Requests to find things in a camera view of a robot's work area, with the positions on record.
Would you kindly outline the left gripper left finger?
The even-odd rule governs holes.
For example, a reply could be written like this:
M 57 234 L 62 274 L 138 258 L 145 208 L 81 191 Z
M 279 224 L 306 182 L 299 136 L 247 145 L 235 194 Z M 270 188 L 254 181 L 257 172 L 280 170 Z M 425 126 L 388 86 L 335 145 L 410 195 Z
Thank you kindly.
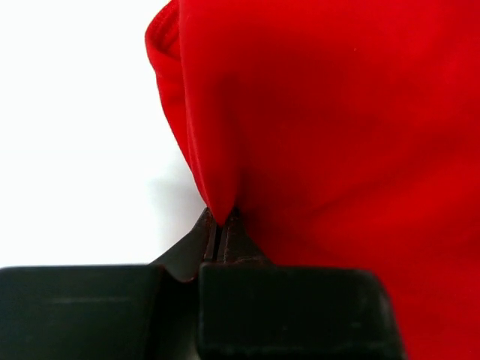
M 205 208 L 193 228 L 151 264 L 162 267 L 179 282 L 190 282 L 204 262 L 215 259 L 219 230 L 211 210 Z

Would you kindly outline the red t shirt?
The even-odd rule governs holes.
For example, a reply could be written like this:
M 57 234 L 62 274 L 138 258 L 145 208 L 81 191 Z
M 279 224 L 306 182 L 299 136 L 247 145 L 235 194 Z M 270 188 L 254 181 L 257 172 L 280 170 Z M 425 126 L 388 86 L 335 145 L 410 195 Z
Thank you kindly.
M 411 359 L 479 357 L 477 1 L 171 1 L 145 45 L 217 222 L 376 273 Z

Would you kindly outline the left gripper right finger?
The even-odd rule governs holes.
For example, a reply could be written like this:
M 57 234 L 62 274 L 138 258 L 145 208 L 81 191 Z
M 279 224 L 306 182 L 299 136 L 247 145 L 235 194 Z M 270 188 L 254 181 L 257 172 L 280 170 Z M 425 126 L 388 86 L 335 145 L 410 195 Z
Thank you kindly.
M 217 242 L 216 262 L 232 265 L 269 266 L 271 264 L 270 259 L 247 234 L 241 215 L 236 208 L 232 210 L 222 226 L 220 239 Z

